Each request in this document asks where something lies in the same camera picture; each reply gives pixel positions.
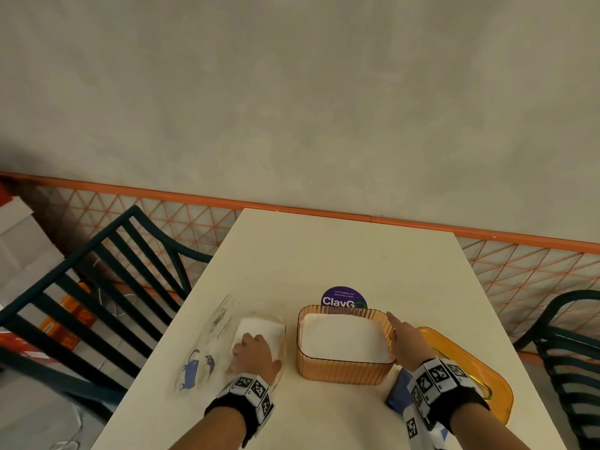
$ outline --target dark green chair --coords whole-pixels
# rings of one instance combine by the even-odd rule
[[[136,229],[136,226],[140,230],[144,228],[147,234],[145,233],[142,236],[139,230]],[[170,259],[170,264],[163,263],[157,253],[148,245],[146,241],[148,234],[162,245],[162,248]],[[131,242],[128,243],[125,241],[124,236],[129,236],[130,240],[137,245],[140,252],[146,256],[147,261],[160,273],[163,278],[162,282],[146,266],[147,262],[144,262],[134,249],[131,248]],[[103,242],[112,243],[110,247],[112,248],[112,252]],[[73,315],[44,292],[52,284],[61,287],[66,294],[76,299],[86,310],[94,314],[110,330],[119,335],[123,341],[135,349],[137,353],[148,358],[152,354],[152,349],[138,335],[132,332],[130,328],[124,325],[120,319],[106,310],[93,293],[86,292],[76,281],[67,275],[69,270],[75,270],[85,281],[89,281],[90,285],[101,290],[102,297],[109,297],[154,341],[158,341],[163,335],[161,331],[138,308],[127,300],[106,275],[103,275],[98,268],[93,266],[94,260],[101,259],[112,271],[112,274],[126,284],[132,293],[162,323],[168,326],[172,321],[169,313],[134,278],[130,270],[116,258],[117,251],[122,254],[124,259],[127,259],[138,272],[139,276],[154,289],[155,293],[174,313],[179,310],[180,305],[169,294],[163,283],[168,284],[182,301],[189,295],[191,284],[185,272],[181,256],[203,263],[209,263],[212,259],[212,256],[208,254],[202,254],[169,238],[169,236],[164,234],[150,221],[139,207],[133,206],[110,223],[109,226],[96,234],[84,247],[68,256],[33,287],[30,287],[11,304],[6,306],[4,310],[0,311],[0,327],[4,327],[10,332],[15,333],[50,358],[63,364],[75,376],[37,363],[32,359],[11,352],[5,347],[0,347],[0,367],[18,371],[21,374],[42,382],[50,389],[78,404],[102,422],[107,422],[112,415],[106,405],[118,404],[126,393],[126,388],[76,353],[46,335],[38,327],[19,316],[19,311],[28,305],[33,305],[45,315],[56,320],[60,325],[77,335],[83,342],[104,356],[116,367],[123,370],[132,378],[135,378],[140,371],[139,366],[110,345],[98,333],[89,329],[73,317]],[[170,273],[169,269],[176,273],[177,279]]]
[[[554,298],[514,348],[534,343],[580,448],[598,450],[600,428],[594,427],[600,427],[600,341],[550,324],[563,306],[578,300],[600,300],[600,292],[576,290]]]

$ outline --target table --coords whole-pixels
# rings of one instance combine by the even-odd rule
[[[288,325],[277,408],[248,449],[408,449],[401,417],[383,403],[391,376],[378,387],[350,386],[296,371],[298,312],[334,286],[352,287],[370,308],[432,327],[465,348],[512,387],[509,428],[532,449],[565,449],[453,234],[246,209],[93,450],[166,450],[200,419],[212,397],[174,394],[173,372],[187,341],[232,291],[280,298]],[[459,448],[455,440],[449,446]]]

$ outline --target amber ribbed container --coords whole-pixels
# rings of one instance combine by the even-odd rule
[[[296,366],[303,378],[320,380],[321,382],[351,383],[359,385],[379,385],[386,378],[394,365],[390,363],[364,363],[312,358],[300,349],[302,341],[302,320],[307,314],[348,314],[359,318],[367,318],[381,325],[387,346],[392,347],[392,331],[388,317],[378,310],[363,308],[341,308],[333,306],[309,305],[298,314],[296,334]]]

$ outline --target orange translucent container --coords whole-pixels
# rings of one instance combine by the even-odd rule
[[[491,413],[506,425],[514,402],[513,390],[508,382],[488,365],[433,328],[419,327],[419,330],[439,358],[454,360],[473,379],[490,406]]]
[[[388,375],[394,362],[366,363],[341,360],[312,358],[300,349],[302,341],[302,321],[308,314],[348,314],[359,318],[367,318],[381,325],[387,346],[392,347],[392,331],[388,317],[381,311],[363,308],[340,308],[333,306],[309,305],[298,314],[296,335],[296,366],[303,378],[320,380],[321,382],[351,383],[359,385],[379,385]]]

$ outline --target purple sticker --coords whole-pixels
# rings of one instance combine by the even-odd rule
[[[356,290],[346,286],[337,286],[327,289],[321,297],[321,304],[347,308],[367,307],[367,301],[364,297]]]

